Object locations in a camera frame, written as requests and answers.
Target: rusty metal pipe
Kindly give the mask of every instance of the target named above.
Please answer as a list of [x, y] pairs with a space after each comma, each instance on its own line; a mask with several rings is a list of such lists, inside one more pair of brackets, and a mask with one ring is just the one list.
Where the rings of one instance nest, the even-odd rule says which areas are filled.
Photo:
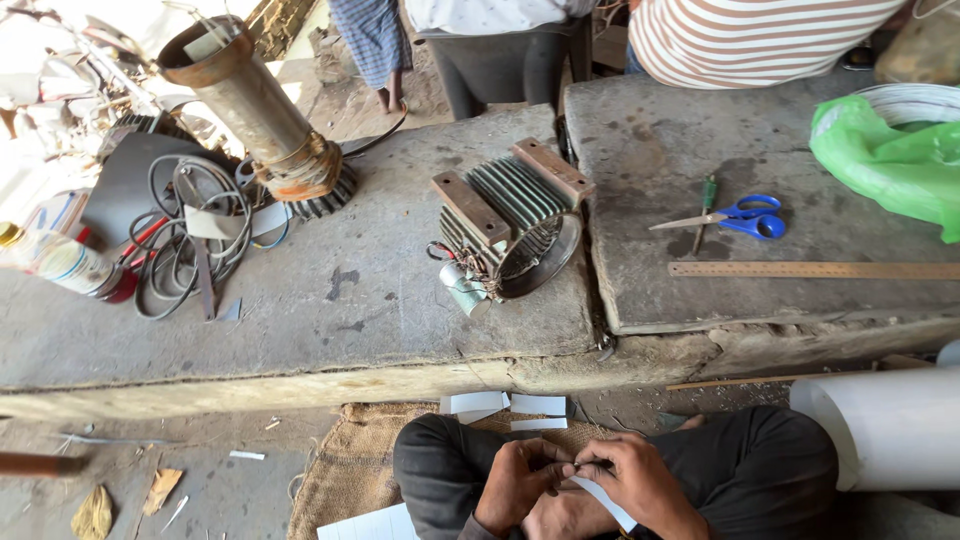
[[257, 180], [280, 201], [302, 201], [329, 193], [343, 156], [340, 147], [310, 127], [254, 51], [243, 20], [232, 15], [209, 19], [240, 33], [207, 58], [194, 61], [184, 47], [208, 34], [197, 22], [170, 40], [157, 57], [161, 74], [189, 86], [255, 160]]
[[0, 453], [0, 476], [55, 479], [77, 474], [85, 465], [80, 457]]

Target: scissors handle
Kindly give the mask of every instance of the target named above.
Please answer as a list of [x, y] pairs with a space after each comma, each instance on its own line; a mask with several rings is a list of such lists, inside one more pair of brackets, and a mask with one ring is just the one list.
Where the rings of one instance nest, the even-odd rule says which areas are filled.
[[[762, 203], [769, 206], [758, 209], [742, 209], [741, 206], [747, 203]], [[728, 215], [733, 219], [752, 219], [761, 215], [776, 215], [780, 206], [780, 201], [769, 195], [747, 195], [737, 201], [732, 207], [719, 209], [716, 212]]]
[[762, 214], [751, 219], [725, 219], [717, 222], [717, 225], [741, 231], [761, 240], [780, 238], [786, 232], [786, 224], [783, 223], [783, 220], [770, 214]]

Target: green plastic bag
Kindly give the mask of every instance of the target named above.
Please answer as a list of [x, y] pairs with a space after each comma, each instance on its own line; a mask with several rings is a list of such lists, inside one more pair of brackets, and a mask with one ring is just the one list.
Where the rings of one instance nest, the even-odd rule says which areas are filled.
[[915, 133], [887, 126], [861, 96], [820, 104], [810, 149], [840, 182], [895, 213], [943, 226], [960, 242], [960, 122]]

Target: knee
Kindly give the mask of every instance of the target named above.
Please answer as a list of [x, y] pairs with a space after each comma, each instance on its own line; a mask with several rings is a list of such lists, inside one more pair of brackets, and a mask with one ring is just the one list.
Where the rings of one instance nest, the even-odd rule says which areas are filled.
[[410, 421], [396, 436], [394, 460], [398, 456], [405, 457], [412, 449], [422, 446], [426, 441], [436, 440], [441, 433], [446, 432], [445, 424], [448, 420], [450, 419], [431, 412]]
[[809, 416], [782, 406], [759, 405], [747, 409], [771, 440], [789, 442], [798, 454], [817, 456], [826, 466], [835, 466], [836, 450], [827, 431]]

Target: screwdriver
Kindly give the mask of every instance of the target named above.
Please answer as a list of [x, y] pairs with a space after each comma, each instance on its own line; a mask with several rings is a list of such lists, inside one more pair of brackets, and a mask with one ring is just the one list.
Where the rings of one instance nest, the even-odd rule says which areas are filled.
[[[700, 215], [707, 215], [710, 213], [710, 207], [713, 206], [713, 197], [717, 194], [717, 183], [713, 179], [713, 175], [710, 175], [704, 178], [704, 209]], [[704, 240], [704, 229], [707, 227], [707, 224], [701, 225], [697, 229], [697, 236], [693, 239], [693, 255], [697, 255], [700, 251], [700, 243]]]

